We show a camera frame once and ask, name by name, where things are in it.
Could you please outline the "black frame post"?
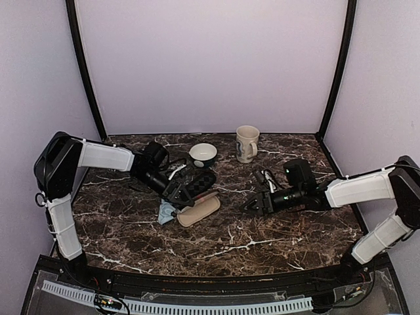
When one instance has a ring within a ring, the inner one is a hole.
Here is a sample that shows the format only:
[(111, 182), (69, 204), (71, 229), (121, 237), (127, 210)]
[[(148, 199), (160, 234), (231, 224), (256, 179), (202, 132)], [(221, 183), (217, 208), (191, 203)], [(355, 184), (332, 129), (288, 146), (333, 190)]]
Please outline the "black frame post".
[(85, 52), (83, 49), (79, 21), (76, 12), (76, 2), (74, 0), (65, 0), (65, 4), (68, 17), (68, 24), (72, 36), (73, 49), (79, 68), (79, 74), (81, 76), (83, 88), (85, 90), (85, 95), (87, 97), (89, 109), (91, 111), (96, 130), (98, 132), (100, 140), (104, 141), (107, 139), (108, 135), (100, 114), (98, 102), (96, 101), (96, 96), (93, 89), (93, 84), (91, 81)]
[(345, 23), (343, 26), (343, 34), (341, 38), (341, 44), (339, 47), (339, 54), (337, 57), (337, 63), (327, 103), (325, 105), (324, 114), (321, 120), (320, 128), (316, 133), (316, 136), (323, 141), (326, 137), (326, 133), (333, 115), (334, 107), (339, 94), (339, 89), (343, 79), (345, 66), (347, 63), (348, 52), (350, 48), (350, 42), (352, 38), (352, 31), (354, 27), (354, 21), (356, 16), (357, 0), (348, 0), (346, 6)]

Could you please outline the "white and navy bowl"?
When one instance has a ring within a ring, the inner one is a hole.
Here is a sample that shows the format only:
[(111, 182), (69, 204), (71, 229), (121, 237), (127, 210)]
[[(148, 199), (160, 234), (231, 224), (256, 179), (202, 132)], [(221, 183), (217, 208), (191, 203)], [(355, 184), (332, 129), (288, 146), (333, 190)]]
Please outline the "white and navy bowl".
[(199, 143), (194, 145), (189, 156), (195, 167), (210, 168), (216, 160), (218, 150), (210, 143)]

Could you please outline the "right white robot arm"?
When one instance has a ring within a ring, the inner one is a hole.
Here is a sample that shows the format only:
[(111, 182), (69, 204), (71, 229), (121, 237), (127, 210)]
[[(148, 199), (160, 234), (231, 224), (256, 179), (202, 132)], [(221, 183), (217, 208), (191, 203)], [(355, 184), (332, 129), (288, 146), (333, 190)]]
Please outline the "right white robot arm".
[(251, 196), (241, 207), (244, 212), (269, 215), (298, 205), (326, 211), (344, 205), (390, 199), (396, 202), (392, 214), (360, 238), (335, 270), (335, 279), (350, 284), (360, 274), (360, 265), (419, 229), (419, 166), (409, 156), (392, 165), (353, 176), (317, 182), (305, 159), (283, 165), (289, 188), (273, 190), (274, 181), (262, 172), (255, 178), (268, 190)]

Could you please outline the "light blue cloth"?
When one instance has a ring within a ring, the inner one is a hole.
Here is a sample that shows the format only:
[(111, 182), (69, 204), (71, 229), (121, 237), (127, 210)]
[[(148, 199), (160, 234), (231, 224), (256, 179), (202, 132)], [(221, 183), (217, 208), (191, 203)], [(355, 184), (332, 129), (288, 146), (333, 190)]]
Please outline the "light blue cloth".
[(159, 213), (158, 213), (158, 218), (157, 218), (158, 223), (160, 225), (164, 225), (174, 220), (178, 214), (178, 211), (179, 210), (176, 209), (171, 203), (163, 199), (159, 206)]

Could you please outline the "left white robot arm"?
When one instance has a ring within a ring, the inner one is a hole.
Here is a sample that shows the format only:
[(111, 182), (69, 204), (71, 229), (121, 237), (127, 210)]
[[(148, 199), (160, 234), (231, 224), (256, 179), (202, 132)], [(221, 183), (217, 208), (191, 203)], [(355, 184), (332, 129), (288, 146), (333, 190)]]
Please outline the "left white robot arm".
[(162, 174), (161, 164), (168, 155), (157, 142), (150, 142), (136, 152), (57, 132), (35, 162), (33, 171), (39, 188), (35, 202), (47, 210), (60, 254), (69, 261), (83, 254), (72, 211), (72, 191), (79, 168), (128, 172), (165, 201), (192, 206), (194, 198), (201, 194), (200, 186), (196, 182), (182, 184)]

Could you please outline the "black checkered glasses case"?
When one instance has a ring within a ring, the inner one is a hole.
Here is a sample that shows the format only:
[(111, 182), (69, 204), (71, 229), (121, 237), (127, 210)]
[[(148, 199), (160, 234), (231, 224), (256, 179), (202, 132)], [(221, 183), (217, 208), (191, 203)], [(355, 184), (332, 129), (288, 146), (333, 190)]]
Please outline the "black checkered glasses case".
[(186, 185), (186, 191), (191, 198), (194, 198), (208, 191), (216, 183), (216, 180), (217, 177), (214, 172), (203, 172)]

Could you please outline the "black front rail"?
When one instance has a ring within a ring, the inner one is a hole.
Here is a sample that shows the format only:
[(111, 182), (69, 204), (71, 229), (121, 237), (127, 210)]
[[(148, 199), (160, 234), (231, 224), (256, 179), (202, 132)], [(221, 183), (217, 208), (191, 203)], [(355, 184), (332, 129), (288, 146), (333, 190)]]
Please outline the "black front rail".
[(158, 276), (122, 272), (89, 266), (88, 270), (99, 280), (101, 290), (119, 295), (139, 296), (141, 293), (168, 293), (187, 295), (227, 295), (286, 291), (288, 295), (319, 295), (339, 287), (339, 282), (318, 282), (321, 277), (334, 277), (337, 265), (265, 276), (240, 277), (181, 277)]

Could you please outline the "left black frame post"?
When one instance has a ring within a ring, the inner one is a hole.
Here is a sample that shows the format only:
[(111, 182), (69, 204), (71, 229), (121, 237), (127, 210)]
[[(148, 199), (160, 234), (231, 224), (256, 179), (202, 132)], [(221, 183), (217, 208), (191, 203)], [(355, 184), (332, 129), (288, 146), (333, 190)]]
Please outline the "left black frame post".
[(93, 89), (93, 84), (91, 81), (85, 52), (83, 49), (79, 21), (76, 12), (76, 2), (74, 0), (65, 0), (65, 4), (68, 17), (68, 24), (72, 36), (73, 49), (79, 68), (79, 74), (81, 76), (83, 88), (85, 90), (85, 95), (87, 97), (89, 109), (91, 111), (96, 130), (98, 132), (100, 140), (104, 141), (107, 139), (108, 135), (100, 114), (98, 102), (96, 101), (96, 96)]

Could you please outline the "right black frame post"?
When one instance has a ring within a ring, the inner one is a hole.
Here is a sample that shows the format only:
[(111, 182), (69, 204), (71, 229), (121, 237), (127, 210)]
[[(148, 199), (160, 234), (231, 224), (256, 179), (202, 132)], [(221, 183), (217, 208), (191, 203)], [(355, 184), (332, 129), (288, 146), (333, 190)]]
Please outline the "right black frame post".
[(357, 0), (348, 0), (346, 6), (345, 23), (343, 26), (343, 34), (341, 38), (341, 44), (339, 47), (339, 54), (337, 57), (337, 63), (327, 103), (325, 105), (324, 114), (321, 120), (320, 128), (316, 133), (316, 136), (323, 141), (326, 137), (326, 133), (333, 115), (334, 107), (339, 94), (339, 89), (343, 79), (345, 66), (347, 63), (348, 52), (350, 48), (350, 42), (352, 38), (352, 31), (354, 27), (354, 21), (356, 16)]

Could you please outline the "white seahorse mug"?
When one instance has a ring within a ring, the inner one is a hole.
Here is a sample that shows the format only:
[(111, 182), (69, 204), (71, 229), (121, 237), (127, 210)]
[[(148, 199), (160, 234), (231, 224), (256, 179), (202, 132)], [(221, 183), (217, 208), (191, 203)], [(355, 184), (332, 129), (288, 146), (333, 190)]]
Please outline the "white seahorse mug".
[(251, 163), (257, 156), (259, 130), (250, 125), (236, 129), (236, 157), (240, 163)]

